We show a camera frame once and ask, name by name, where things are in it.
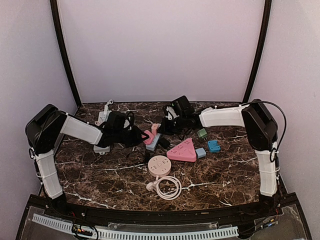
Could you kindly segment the pink cube plug adapter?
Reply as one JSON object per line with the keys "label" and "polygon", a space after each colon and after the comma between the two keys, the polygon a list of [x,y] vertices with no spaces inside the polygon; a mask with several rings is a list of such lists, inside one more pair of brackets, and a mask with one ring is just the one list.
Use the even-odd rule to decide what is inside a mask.
{"label": "pink cube plug adapter", "polygon": [[153,123],[151,126],[151,133],[156,136],[158,134],[158,129],[161,126],[160,123]]}

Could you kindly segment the light blue plug adapter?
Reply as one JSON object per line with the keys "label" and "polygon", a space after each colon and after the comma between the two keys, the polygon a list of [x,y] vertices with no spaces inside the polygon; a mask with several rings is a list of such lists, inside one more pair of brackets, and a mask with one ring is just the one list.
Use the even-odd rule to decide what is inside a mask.
{"label": "light blue plug adapter", "polygon": [[196,153],[197,159],[204,158],[207,155],[207,153],[203,147],[196,149],[195,153]]}

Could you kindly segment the grey blue power strip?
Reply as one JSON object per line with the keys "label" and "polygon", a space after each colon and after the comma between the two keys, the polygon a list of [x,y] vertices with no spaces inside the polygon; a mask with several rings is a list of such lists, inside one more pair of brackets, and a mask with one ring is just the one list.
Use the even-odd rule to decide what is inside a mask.
{"label": "grey blue power strip", "polygon": [[161,138],[162,134],[157,133],[156,136],[154,137],[153,141],[151,144],[148,144],[145,146],[146,150],[154,152],[156,150],[156,147],[158,145],[158,141]]}

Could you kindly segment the pink round power socket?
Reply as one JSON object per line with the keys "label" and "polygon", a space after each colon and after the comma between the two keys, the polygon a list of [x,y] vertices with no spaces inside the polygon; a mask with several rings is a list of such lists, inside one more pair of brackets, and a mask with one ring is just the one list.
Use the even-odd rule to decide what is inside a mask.
{"label": "pink round power socket", "polygon": [[166,156],[157,155],[148,161],[147,167],[153,177],[166,177],[171,172],[172,163]]}

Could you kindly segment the bright blue plug adapter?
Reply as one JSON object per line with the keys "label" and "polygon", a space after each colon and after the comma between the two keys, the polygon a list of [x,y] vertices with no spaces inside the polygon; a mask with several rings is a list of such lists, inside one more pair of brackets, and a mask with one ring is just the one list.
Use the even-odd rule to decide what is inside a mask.
{"label": "bright blue plug adapter", "polygon": [[221,151],[221,146],[218,144],[217,140],[209,140],[207,146],[211,153],[218,153]]}

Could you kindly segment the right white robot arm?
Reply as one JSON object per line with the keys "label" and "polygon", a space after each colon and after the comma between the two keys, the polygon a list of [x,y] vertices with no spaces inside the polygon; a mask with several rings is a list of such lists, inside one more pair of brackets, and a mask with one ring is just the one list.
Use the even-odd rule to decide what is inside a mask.
{"label": "right white robot arm", "polygon": [[165,135],[180,135],[185,129],[244,127],[258,160],[260,194],[273,197],[278,190],[278,152],[284,137],[278,136],[278,124],[267,105],[268,101],[254,99],[236,106],[195,110],[182,96],[164,106],[165,117],[158,130]]}

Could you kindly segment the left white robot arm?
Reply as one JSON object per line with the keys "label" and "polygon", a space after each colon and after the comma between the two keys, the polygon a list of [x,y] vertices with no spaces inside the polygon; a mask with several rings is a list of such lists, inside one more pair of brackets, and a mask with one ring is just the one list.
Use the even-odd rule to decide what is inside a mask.
{"label": "left white robot arm", "polygon": [[120,143],[127,148],[150,140],[150,136],[135,125],[132,112],[111,111],[100,125],[91,124],[52,104],[45,106],[25,127],[29,156],[35,160],[44,191],[53,200],[51,210],[60,218],[67,218],[70,206],[62,199],[64,191],[55,166],[54,149],[60,135],[85,141],[99,148]]}

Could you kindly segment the pink triangular power socket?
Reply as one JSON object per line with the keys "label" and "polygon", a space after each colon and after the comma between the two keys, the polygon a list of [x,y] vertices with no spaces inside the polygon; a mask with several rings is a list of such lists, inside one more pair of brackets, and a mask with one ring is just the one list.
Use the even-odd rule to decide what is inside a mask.
{"label": "pink triangular power socket", "polygon": [[187,138],[167,151],[166,156],[170,160],[194,163],[197,160],[197,154],[192,138]]}

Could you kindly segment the green plug adapter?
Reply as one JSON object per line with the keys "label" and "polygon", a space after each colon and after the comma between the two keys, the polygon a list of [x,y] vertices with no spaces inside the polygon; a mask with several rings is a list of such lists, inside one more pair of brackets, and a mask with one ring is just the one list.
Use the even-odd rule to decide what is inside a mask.
{"label": "green plug adapter", "polygon": [[198,130],[197,135],[200,139],[203,139],[205,141],[207,140],[208,133],[204,128]]}

